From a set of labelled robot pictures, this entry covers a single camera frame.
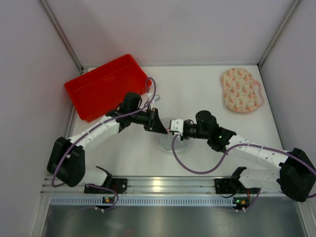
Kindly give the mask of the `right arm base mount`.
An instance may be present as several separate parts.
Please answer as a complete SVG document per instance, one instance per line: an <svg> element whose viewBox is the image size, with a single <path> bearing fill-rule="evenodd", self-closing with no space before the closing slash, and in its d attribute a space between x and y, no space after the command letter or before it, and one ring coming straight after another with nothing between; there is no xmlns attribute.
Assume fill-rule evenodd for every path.
<svg viewBox="0 0 316 237"><path fill-rule="evenodd" d="M246 188L239 180L233 178L214 179L216 194L257 194L259 188Z"/></svg>

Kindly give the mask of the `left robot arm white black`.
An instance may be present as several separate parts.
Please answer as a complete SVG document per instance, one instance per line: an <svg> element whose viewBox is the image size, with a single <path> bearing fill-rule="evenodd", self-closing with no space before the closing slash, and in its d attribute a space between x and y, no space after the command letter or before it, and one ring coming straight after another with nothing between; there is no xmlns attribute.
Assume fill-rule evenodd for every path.
<svg viewBox="0 0 316 237"><path fill-rule="evenodd" d="M47 171L52 174L53 179L59 179L69 187L92 184L108 188L111 173L98 166L88 167L85 157L106 139L133 123L142 125L145 131L167 134L158 110L153 108L153 103L160 96L149 93L148 97L148 102L140 108L141 96L129 92L117 109L109 111L92 127L70 138L58 138L47 165Z"/></svg>

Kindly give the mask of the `white mesh laundry bag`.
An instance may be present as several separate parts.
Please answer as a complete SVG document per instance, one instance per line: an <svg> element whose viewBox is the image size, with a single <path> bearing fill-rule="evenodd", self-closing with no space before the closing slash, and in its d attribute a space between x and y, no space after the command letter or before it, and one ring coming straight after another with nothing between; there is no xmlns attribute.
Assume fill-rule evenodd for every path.
<svg viewBox="0 0 316 237"><path fill-rule="evenodd" d="M181 141L179 138L174 142L174 148L172 148L172 141L173 141L173 135L171 132L169 132L169 129L167 128L167 133L157 133L157 146L160 150L171 153L173 150L175 152L182 152L186 150L190 142L188 140Z"/></svg>

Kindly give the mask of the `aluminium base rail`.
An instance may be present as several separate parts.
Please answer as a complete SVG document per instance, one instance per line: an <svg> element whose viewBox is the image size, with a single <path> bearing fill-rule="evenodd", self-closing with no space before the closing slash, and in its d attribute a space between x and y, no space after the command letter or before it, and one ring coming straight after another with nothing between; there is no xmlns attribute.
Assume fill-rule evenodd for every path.
<svg viewBox="0 0 316 237"><path fill-rule="evenodd" d="M123 195L211 195L216 196L214 179L217 177L118 177L128 179ZM51 177L46 177L41 187L41 195L79 195L84 193L84 185L73 188L63 185L51 186ZM261 189L264 196L285 196L281 191Z"/></svg>

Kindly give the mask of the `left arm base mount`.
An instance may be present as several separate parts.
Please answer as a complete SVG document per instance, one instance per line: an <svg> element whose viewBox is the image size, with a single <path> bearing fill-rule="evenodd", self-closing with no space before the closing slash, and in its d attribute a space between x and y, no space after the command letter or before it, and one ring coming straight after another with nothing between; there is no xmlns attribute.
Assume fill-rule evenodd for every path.
<svg viewBox="0 0 316 237"><path fill-rule="evenodd" d="M127 190L128 179L126 178L110 178L102 185L102 187L111 189L118 194L123 194ZM112 192L93 187L85 187L85 194L111 194Z"/></svg>

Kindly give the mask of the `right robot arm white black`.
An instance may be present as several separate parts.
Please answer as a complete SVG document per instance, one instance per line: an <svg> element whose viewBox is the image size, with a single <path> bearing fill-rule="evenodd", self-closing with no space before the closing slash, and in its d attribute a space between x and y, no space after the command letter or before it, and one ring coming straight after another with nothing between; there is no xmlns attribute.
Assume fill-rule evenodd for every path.
<svg viewBox="0 0 316 237"><path fill-rule="evenodd" d="M223 153L252 162L260 169L238 167L231 175L233 185L282 192L288 198L305 202L312 198L316 169L306 153L298 148L278 150L253 143L235 132L220 127L209 111L196 114L196 121L180 122L181 139L205 139L208 146Z"/></svg>

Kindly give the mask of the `floral pink laundry bag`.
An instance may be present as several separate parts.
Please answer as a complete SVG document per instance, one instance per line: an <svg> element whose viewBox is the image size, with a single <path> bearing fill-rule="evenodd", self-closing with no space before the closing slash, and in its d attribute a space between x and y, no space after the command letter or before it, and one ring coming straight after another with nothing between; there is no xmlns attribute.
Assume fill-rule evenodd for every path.
<svg viewBox="0 0 316 237"><path fill-rule="evenodd" d="M264 104L260 83L244 68L231 68L221 76L225 106L237 113L250 113Z"/></svg>

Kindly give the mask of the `red plastic bin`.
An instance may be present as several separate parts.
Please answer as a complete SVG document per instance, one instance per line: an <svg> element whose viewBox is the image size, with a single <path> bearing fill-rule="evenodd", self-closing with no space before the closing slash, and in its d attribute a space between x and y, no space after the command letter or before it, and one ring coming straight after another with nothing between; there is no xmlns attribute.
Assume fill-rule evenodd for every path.
<svg viewBox="0 0 316 237"><path fill-rule="evenodd" d="M144 94L152 82L130 54L65 83L81 120L91 122L118 107L129 92Z"/></svg>

